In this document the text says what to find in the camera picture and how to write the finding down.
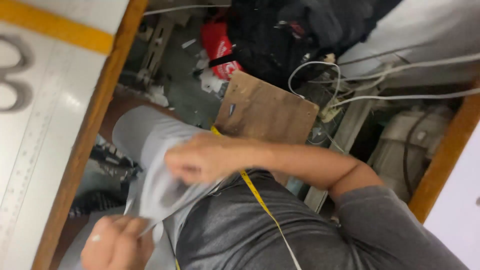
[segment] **gray shirt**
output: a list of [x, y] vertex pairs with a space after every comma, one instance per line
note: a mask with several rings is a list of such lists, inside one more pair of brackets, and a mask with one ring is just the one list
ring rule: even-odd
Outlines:
[[[386, 187], [344, 193], [340, 222], [321, 218], [270, 173], [249, 172], [303, 270], [467, 270]], [[239, 175], [195, 204], [181, 230], [182, 270], [293, 270], [272, 219]]]

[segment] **wooden edge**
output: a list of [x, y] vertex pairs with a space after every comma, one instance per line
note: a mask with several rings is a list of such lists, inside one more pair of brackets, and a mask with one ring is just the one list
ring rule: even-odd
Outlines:
[[34, 270], [46, 270], [50, 266], [70, 205], [80, 184], [95, 137], [102, 124], [108, 103], [127, 59], [147, 2], [148, 0], [130, 0], [127, 6], [113, 43], [113, 50], [105, 61], [80, 132], [72, 148], [65, 173], [63, 174], [57, 196], [53, 202], [50, 216], [40, 240], [40, 245], [38, 246], [32, 266]]
[[480, 121], [480, 94], [465, 98], [408, 207], [424, 223]]

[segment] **red bag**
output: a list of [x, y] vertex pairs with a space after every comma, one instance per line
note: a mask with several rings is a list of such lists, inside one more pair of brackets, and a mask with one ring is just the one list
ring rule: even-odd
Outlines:
[[[202, 26], [202, 45], [207, 51], [210, 60], [220, 58], [232, 53], [232, 43], [227, 36], [227, 24], [206, 23]], [[235, 70], [243, 70], [237, 61], [224, 63], [212, 67], [213, 72], [224, 80], [230, 80]]]

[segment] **black strap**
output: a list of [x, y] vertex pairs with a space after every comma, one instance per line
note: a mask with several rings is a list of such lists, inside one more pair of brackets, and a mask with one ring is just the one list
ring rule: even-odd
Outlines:
[[222, 56], [222, 57], [219, 57], [217, 59], [213, 59], [211, 60], [209, 63], [208, 63], [208, 67], [209, 68], [212, 68], [214, 66], [218, 66], [218, 65], [222, 65], [222, 64], [225, 64], [225, 63], [229, 63], [229, 62], [233, 62], [235, 61], [237, 58], [235, 57], [235, 54], [231, 53], [229, 55], [225, 55], [225, 56]]

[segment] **hand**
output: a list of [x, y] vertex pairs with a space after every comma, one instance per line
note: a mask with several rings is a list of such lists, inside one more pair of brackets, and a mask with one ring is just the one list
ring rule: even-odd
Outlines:
[[255, 140], [198, 133], [187, 143], [168, 150], [164, 160], [172, 175], [186, 183], [211, 183], [252, 166], [249, 149], [260, 144]]
[[152, 255], [152, 230], [140, 237], [148, 221], [130, 216], [102, 217], [82, 251], [86, 270], [143, 270]]

